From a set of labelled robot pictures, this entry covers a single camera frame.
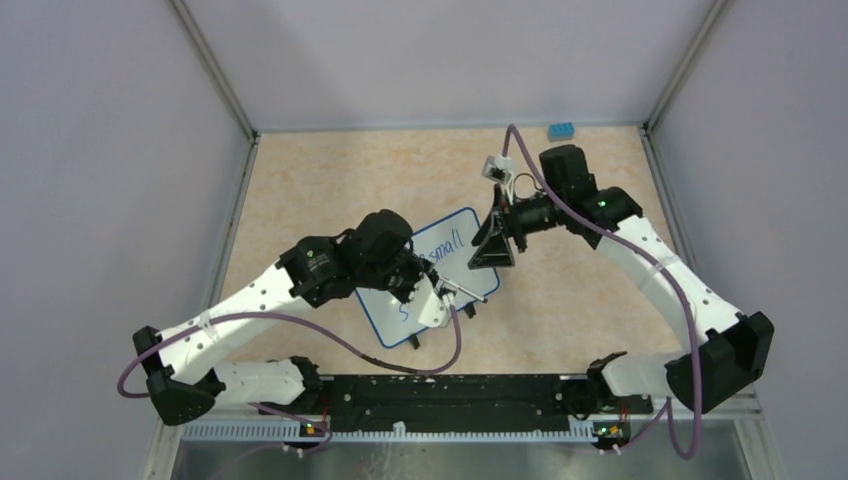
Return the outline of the blue white marker pen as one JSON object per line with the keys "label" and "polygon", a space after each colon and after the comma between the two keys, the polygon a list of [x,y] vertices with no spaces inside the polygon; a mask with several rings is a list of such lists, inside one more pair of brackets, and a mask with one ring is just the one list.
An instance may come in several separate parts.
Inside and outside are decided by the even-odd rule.
{"label": "blue white marker pen", "polygon": [[452,291],[456,294],[466,295],[469,298],[471,298],[473,301],[476,301],[476,302],[481,302],[481,303],[487,303],[488,302],[488,298],[485,295],[478,294],[478,293],[470,290],[469,288],[462,286],[462,285],[448,279],[447,277],[442,277],[441,282],[448,290],[450,290],[450,291]]}

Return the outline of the blue framed whiteboard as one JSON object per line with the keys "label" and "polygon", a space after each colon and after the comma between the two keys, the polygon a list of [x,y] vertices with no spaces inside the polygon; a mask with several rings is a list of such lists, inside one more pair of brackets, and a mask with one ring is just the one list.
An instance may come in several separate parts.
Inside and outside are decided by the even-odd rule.
{"label": "blue framed whiteboard", "polygon": [[[475,251],[471,239],[479,227],[476,211],[464,207],[417,230],[412,244],[414,251],[432,262],[439,274],[487,298],[500,287],[497,271],[494,268],[471,270],[467,266]],[[388,292],[359,289],[356,296],[379,343],[387,349],[428,329]]]}

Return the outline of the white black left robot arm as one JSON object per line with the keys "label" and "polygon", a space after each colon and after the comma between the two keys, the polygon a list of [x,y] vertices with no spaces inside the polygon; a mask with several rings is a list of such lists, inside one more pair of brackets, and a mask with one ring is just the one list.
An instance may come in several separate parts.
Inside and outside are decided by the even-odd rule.
{"label": "white black left robot arm", "polygon": [[443,326],[456,317],[453,295],[438,289],[433,263],[412,250],[412,229],[391,210],[364,217],[335,236],[307,236],[241,290],[174,327],[144,327],[133,335],[146,392],[168,426],[200,418],[215,406],[288,405],[308,413],[319,404],[321,381],[305,357],[234,363],[229,354],[280,322],[310,328],[380,368],[402,366],[371,357],[305,316],[359,289],[389,293],[410,318]]}

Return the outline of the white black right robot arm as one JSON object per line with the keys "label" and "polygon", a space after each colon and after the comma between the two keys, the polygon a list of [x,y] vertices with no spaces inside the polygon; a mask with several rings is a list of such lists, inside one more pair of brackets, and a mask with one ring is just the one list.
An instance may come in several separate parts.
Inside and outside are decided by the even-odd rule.
{"label": "white black right robot arm", "polygon": [[764,313],[745,314],[709,288],[623,189],[598,188],[580,147],[550,148],[539,162],[548,187],[518,198],[513,161],[486,159],[482,174],[494,182],[494,198],[472,240],[469,268],[512,267],[528,235],[563,226],[619,266],[683,348],[673,354],[616,352],[593,361],[586,397],[594,409],[612,412],[626,397],[647,395],[707,413],[761,378],[774,336]]}

